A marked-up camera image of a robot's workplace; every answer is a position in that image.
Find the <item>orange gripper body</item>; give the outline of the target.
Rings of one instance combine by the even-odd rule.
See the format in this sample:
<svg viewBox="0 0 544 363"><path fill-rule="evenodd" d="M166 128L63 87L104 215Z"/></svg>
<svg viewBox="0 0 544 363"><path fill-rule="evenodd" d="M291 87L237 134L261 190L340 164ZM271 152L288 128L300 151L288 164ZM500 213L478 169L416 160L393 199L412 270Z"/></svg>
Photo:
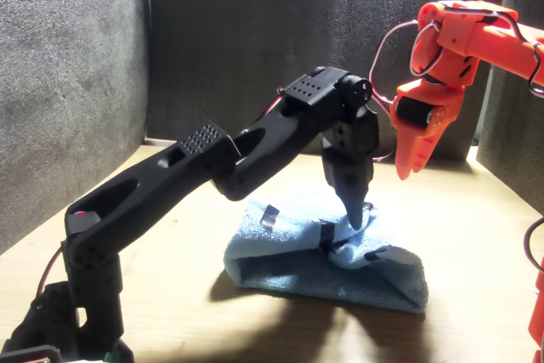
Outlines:
<svg viewBox="0 0 544 363"><path fill-rule="evenodd" d="M398 140L439 139L461 110L464 87L413 81L397 88L391 123Z"/></svg>

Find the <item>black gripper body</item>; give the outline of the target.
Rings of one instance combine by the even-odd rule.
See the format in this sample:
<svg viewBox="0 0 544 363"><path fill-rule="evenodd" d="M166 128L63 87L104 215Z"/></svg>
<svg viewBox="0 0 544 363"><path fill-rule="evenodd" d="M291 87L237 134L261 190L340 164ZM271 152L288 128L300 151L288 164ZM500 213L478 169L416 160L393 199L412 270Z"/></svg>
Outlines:
<svg viewBox="0 0 544 363"><path fill-rule="evenodd" d="M321 140L321 159L326 182L341 191L369 190L373 179L373 160L369 156L355 157Z"/></svg>

